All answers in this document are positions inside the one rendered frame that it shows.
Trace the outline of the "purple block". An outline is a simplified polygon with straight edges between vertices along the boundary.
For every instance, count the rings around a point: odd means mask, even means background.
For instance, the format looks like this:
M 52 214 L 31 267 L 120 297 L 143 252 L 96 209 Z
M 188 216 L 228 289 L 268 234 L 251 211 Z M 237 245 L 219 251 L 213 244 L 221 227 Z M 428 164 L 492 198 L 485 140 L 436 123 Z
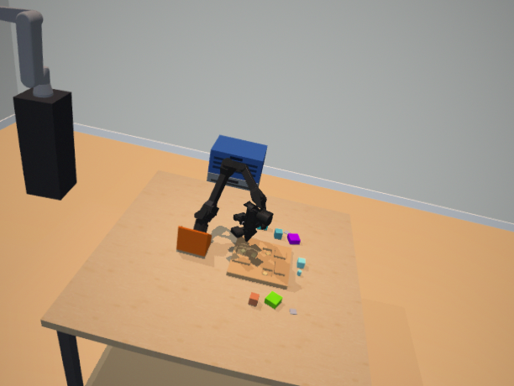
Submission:
M 299 238 L 298 234 L 295 233 L 288 233 L 287 239 L 289 244 L 300 244 L 301 239 Z

